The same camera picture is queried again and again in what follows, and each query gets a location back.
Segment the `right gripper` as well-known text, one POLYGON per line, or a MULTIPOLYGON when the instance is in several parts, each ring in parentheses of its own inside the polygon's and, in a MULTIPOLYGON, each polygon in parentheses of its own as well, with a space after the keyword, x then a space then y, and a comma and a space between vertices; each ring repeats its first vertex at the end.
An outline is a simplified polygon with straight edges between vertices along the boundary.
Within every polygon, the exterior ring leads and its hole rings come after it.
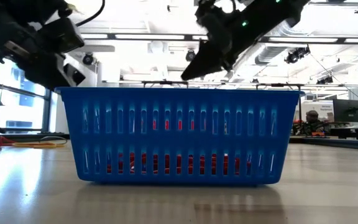
POLYGON ((208 39, 200 41, 198 53, 181 74, 182 80, 232 67, 238 56, 253 44, 253 38, 246 36, 250 24, 246 10, 238 10, 235 3, 232 6, 232 11, 226 12, 214 1, 198 2, 196 22, 207 30, 208 39))

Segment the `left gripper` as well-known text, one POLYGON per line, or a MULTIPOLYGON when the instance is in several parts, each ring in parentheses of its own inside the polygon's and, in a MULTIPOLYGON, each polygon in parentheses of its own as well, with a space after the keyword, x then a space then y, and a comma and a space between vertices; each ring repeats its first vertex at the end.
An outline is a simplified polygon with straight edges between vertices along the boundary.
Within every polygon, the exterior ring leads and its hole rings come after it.
POLYGON ((13 61, 26 79, 49 90, 70 86, 61 53, 85 45, 80 31, 71 19, 61 17, 45 24, 40 33, 52 47, 33 29, 15 22, 0 23, 0 62, 5 58, 13 61))

